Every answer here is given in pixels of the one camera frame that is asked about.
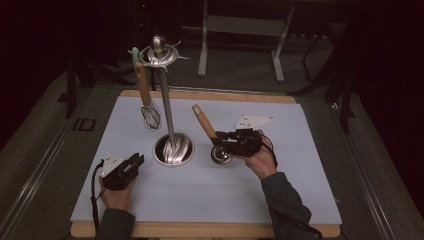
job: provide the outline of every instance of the chair leg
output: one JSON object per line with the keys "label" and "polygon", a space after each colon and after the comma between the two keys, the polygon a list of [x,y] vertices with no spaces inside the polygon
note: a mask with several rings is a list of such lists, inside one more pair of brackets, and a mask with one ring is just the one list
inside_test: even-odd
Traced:
{"label": "chair leg", "polygon": [[309,75],[309,71],[308,71],[308,66],[306,65],[306,56],[312,51],[312,49],[314,48],[315,44],[317,44],[319,37],[316,37],[314,42],[311,44],[311,46],[308,48],[308,51],[306,51],[305,55],[303,55],[303,59],[302,59],[302,63],[303,63],[303,68],[305,68],[305,72],[306,72],[306,78],[308,79],[308,81],[311,81],[311,76]]}

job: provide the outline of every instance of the right hand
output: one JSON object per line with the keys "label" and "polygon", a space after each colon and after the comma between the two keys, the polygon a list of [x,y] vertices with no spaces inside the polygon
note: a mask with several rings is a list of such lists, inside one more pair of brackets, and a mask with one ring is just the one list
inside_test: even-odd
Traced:
{"label": "right hand", "polygon": [[[262,130],[258,130],[259,134],[262,135],[262,142],[267,146],[271,147],[271,144],[263,136],[264,133]],[[274,163],[274,158],[272,153],[262,146],[261,150],[258,153],[251,157],[241,157],[235,156],[241,160],[244,160],[246,166],[248,166],[252,171],[258,176],[260,180],[274,174],[277,172],[277,167]]]}

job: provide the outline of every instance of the dark background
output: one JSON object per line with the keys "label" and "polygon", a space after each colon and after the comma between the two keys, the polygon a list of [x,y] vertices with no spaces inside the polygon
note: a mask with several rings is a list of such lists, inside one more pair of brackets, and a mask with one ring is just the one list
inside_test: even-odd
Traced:
{"label": "dark background", "polygon": [[[2,1],[0,147],[7,143],[51,81],[65,71],[66,61],[75,47],[102,63],[114,65],[116,58],[126,51],[119,44],[145,44],[145,37],[153,33],[152,29],[168,32],[169,38],[178,40],[178,25],[201,26],[202,1],[182,0],[172,1],[176,5],[171,11],[165,11],[177,20],[172,25],[163,27],[163,22],[157,20],[149,25],[156,24],[156,27],[138,28],[149,19],[151,8],[161,7],[161,1],[155,2],[159,6],[143,0],[119,3],[109,0]],[[256,8],[243,9],[231,3],[223,4],[211,10],[225,13],[230,9],[236,16],[278,16],[278,11],[272,7],[255,12]],[[419,71],[423,67],[419,63],[421,44],[424,43],[424,21],[420,18],[422,8],[419,4],[419,1],[372,3],[366,11],[355,15],[355,24],[351,28],[352,44],[359,43],[360,48],[347,44],[342,55],[348,56],[360,49],[361,58],[355,62],[356,71],[353,73],[354,91],[360,95],[423,214],[424,197],[419,186],[424,182],[421,173],[424,170],[424,147],[421,146],[424,136],[421,97],[424,84]],[[319,21],[311,19],[321,19],[322,16],[314,13],[323,8],[317,4],[297,9],[290,31],[313,34],[316,29],[314,24]]]}

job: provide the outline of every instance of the whisk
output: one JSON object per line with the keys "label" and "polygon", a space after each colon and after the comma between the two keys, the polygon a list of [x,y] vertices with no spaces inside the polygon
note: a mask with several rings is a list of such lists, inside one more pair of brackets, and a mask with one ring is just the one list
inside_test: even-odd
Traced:
{"label": "whisk", "polygon": [[145,127],[147,129],[157,130],[161,127],[160,112],[150,96],[149,84],[147,82],[144,65],[141,62],[136,62],[135,65],[138,84],[140,87],[141,101],[143,102],[141,113],[143,114],[143,118],[145,120]]}

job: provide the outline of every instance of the metal base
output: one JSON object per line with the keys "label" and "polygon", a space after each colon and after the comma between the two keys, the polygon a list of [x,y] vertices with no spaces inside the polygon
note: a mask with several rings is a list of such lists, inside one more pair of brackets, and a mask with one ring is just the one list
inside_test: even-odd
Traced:
{"label": "metal base", "polygon": [[194,154],[194,143],[184,133],[175,133],[175,148],[172,149],[169,134],[160,137],[153,146],[153,155],[158,163],[166,167],[186,164]]}

